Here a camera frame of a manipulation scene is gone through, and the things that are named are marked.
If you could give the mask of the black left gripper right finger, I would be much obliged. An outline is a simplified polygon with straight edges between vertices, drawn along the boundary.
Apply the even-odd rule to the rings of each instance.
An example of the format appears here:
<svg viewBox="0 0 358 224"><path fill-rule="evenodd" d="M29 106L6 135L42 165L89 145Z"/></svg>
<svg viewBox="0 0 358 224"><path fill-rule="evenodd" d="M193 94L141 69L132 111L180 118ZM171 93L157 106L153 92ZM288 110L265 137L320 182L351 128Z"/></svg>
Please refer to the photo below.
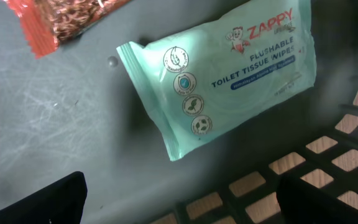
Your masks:
<svg viewBox="0 0 358 224"><path fill-rule="evenodd" d="M285 223L358 224L358 210L291 175L280 178L276 197Z"/></svg>

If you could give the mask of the teal wet wipes pack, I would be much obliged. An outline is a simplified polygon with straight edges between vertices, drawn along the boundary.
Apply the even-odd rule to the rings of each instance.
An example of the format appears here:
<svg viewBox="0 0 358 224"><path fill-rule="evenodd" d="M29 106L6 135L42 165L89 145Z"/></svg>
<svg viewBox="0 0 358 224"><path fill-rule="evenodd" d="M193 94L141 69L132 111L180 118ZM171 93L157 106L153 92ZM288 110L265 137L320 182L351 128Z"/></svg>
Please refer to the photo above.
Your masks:
<svg viewBox="0 0 358 224"><path fill-rule="evenodd" d="M316 79L307 0L249 1L216 21L117 52L171 161Z"/></svg>

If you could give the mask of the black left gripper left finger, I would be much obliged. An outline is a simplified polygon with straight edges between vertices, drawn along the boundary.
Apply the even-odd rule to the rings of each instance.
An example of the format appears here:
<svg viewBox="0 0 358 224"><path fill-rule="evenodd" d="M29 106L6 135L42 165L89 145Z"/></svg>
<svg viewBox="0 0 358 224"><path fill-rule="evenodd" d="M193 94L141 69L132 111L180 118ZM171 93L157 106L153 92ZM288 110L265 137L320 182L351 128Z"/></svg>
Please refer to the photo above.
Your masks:
<svg viewBox="0 0 358 224"><path fill-rule="evenodd" d="M0 223L80 224L88 189L76 171L0 210Z"/></svg>

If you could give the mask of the red Top chocolate bar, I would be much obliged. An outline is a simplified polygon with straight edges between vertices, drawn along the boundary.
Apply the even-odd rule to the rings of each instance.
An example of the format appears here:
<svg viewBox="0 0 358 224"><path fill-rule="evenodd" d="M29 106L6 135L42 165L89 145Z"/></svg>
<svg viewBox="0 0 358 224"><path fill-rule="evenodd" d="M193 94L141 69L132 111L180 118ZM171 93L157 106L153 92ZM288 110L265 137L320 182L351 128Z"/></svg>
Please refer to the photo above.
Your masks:
<svg viewBox="0 0 358 224"><path fill-rule="evenodd" d="M36 58L55 52L130 0L4 0Z"/></svg>

